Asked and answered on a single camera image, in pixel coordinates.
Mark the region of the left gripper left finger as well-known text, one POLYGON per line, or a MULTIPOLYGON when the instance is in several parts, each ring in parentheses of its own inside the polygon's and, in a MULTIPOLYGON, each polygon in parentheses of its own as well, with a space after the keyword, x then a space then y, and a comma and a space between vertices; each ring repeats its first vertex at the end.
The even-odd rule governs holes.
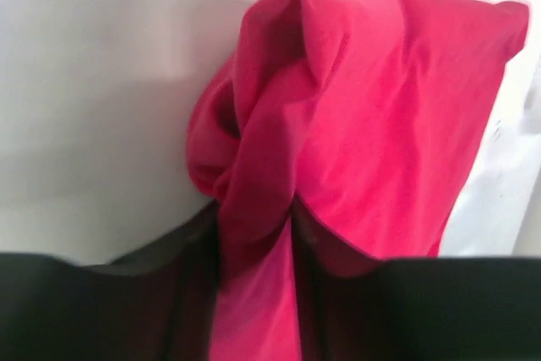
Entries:
POLYGON ((219 286, 216 204, 105 265, 1 256, 4 360, 206 360, 219 286))

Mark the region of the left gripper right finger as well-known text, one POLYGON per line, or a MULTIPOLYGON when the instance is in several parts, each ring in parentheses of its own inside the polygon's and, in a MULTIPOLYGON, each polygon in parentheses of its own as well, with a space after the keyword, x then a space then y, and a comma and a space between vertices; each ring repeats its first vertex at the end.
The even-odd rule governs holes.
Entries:
POLYGON ((291 221, 303 359, 539 359, 539 260, 378 260, 301 200, 291 221))

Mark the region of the magenta t-shirt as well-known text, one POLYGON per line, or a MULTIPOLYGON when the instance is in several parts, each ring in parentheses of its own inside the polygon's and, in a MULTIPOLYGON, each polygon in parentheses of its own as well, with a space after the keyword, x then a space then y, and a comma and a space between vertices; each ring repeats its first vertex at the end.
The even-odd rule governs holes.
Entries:
POLYGON ((478 0, 258 0, 189 121, 219 202, 213 360, 297 360, 290 206, 379 259, 434 257, 529 8, 478 0))

